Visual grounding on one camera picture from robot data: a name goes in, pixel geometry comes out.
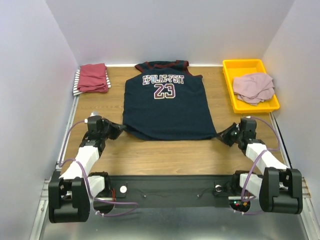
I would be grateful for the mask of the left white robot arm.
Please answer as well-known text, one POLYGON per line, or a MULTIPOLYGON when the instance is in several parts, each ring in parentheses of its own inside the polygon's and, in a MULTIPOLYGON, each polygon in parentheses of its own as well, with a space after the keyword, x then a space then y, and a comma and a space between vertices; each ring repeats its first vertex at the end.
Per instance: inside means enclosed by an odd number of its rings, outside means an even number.
POLYGON ((125 130, 125 125, 114 123, 100 115, 91 115, 82 120, 86 124, 76 157, 58 161, 58 167, 69 163, 64 173, 55 170, 48 184, 48 216, 51 223, 86 222, 91 203, 99 195, 111 193, 111 184, 106 173, 90 173, 100 159, 106 140, 116 140, 125 130))

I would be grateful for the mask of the navy basketball jersey 23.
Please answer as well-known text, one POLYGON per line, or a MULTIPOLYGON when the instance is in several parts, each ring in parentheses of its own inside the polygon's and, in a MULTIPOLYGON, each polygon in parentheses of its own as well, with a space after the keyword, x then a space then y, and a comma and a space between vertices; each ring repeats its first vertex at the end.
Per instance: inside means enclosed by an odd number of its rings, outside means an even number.
POLYGON ((124 86, 122 122, 126 132, 146 141, 215 138, 202 75, 187 60, 146 61, 124 86))

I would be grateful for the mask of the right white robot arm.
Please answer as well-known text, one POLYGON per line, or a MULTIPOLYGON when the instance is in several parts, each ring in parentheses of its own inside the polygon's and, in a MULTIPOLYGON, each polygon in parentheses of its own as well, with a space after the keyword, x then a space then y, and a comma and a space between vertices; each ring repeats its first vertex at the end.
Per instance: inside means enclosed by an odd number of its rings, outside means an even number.
POLYGON ((274 149, 257 138, 259 117, 247 116, 239 123, 217 134, 225 145, 237 145, 253 164, 249 171, 236 171, 230 182, 230 190, 239 195, 242 203, 257 199, 265 213, 298 215, 303 210, 302 174, 278 160, 274 149))

